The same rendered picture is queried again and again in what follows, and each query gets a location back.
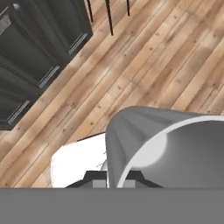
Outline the white rounded block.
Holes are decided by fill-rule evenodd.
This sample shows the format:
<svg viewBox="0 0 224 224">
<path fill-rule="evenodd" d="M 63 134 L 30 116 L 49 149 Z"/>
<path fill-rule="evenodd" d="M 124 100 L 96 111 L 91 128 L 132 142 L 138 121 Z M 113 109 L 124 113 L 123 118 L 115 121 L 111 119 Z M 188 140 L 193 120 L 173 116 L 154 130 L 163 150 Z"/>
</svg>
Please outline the white rounded block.
<svg viewBox="0 0 224 224">
<path fill-rule="evenodd" d="M 51 158 L 51 181 L 63 188 L 83 180 L 87 171 L 100 171 L 107 160 L 105 133 L 62 145 Z"/>
</svg>

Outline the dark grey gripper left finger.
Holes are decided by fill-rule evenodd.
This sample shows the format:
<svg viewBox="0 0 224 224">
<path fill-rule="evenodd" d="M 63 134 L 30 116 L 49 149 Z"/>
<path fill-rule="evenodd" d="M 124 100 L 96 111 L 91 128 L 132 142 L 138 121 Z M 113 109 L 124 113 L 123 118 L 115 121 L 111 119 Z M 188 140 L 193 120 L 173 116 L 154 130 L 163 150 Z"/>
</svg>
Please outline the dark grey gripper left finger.
<svg viewBox="0 0 224 224">
<path fill-rule="evenodd" d="M 68 185 L 67 188 L 106 188 L 107 173 L 105 171 L 87 171 L 84 178 Z"/>
</svg>

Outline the dark cupboard run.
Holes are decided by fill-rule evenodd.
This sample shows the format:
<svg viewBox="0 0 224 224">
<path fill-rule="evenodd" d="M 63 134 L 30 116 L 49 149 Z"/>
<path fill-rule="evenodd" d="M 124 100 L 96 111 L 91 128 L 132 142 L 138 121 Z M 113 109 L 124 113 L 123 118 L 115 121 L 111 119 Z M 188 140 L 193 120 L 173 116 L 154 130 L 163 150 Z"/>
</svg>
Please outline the dark cupboard run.
<svg viewBox="0 0 224 224">
<path fill-rule="evenodd" d="M 84 0 L 0 0 L 0 130 L 12 130 L 91 39 Z"/>
</svg>

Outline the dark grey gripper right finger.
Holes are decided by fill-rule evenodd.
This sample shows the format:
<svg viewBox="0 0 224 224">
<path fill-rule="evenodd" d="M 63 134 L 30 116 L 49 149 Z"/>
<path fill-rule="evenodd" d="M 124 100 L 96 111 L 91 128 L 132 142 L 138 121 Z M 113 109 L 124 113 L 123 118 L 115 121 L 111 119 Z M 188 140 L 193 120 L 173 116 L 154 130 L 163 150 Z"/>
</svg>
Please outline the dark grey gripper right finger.
<svg viewBox="0 0 224 224">
<path fill-rule="evenodd" d="M 129 171 L 122 176 L 117 185 L 118 188 L 162 188 L 144 177 L 141 171 Z"/>
</svg>

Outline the grey round cylinder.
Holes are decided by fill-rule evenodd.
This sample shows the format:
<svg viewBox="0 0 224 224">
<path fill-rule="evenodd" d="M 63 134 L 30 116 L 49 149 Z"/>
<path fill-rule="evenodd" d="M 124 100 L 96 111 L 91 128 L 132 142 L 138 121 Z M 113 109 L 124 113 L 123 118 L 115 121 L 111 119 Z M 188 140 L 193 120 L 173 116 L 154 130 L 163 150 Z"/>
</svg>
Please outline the grey round cylinder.
<svg viewBox="0 0 224 224">
<path fill-rule="evenodd" d="M 224 115 L 127 107 L 110 120 L 109 185 L 130 172 L 163 188 L 224 188 Z"/>
</svg>

